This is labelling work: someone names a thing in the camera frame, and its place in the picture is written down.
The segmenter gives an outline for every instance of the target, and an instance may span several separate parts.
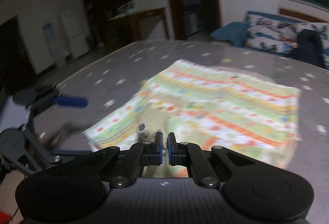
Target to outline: table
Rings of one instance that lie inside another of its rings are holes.
[[[144,20],[147,18],[151,18],[154,16],[161,16],[163,23],[164,23],[164,29],[166,32],[167,38],[169,38],[169,33],[168,33],[168,26],[167,26],[167,21],[166,21],[166,14],[165,14],[165,8],[158,8],[158,9],[151,9],[151,10],[146,10],[142,12],[135,12],[131,14],[123,14],[120,17],[117,18],[111,18],[108,20],[108,22],[114,24],[114,25],[130,25],[130,28],[132,30],[133,34],[133,40],[141,40],[141,34],[140,34],[140,28],[139,28],[139,21]]]
[[[206,66],[226,66],[261,74],[302,90],[299,100],[299,133],[294,157],[287,170],[306,178],[315,190],[308,214],[311,223],[329,220],[329,71],[300,61],[227,43],[179,40],[136,41],[100,59],[59,85],[68,95],[85,96],[83,110],[50,108],[35,119],[44,140],[64,124],[76,127],[63,135],[60,149],[90,149],[80,129],[86,129],[123,106],[140,89],[141,82],[184,59]]]

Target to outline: wooden side table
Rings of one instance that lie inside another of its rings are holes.
[[[165,8],[158,8],[158,9],[146,10],[142,12],[136,12],[132,14],[126,14],[121,17],[111,18],[108,20],[108,22],[112,23],[113,25],[130,25],[133,34],[133,40],[137,41],[142,39],[140,34],[140,28],[138,25],[139,21],[158,15],[161,16],[164,22],[164,30],[166,32],[167,39],[169,39]]]

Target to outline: white floral pillow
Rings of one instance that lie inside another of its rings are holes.
[[[287,54],[297,39],[295,24],[250,14],[247,26],[247,47]]]
[[[326,66],[329,66],[329,23],[299,23],[294,26],[298,34],[303,29],[313,30],[319,33],[322,42],[324,63]]]

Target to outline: black bag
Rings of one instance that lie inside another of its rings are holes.
[[[304,29],[297,36],[298,48],[292,49],[288,57],[325,69],[322,43],[318,32]]]

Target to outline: red object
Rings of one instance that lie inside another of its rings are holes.
[[[11,215],[0,212],[0,224],[8,223],[11,218]]]

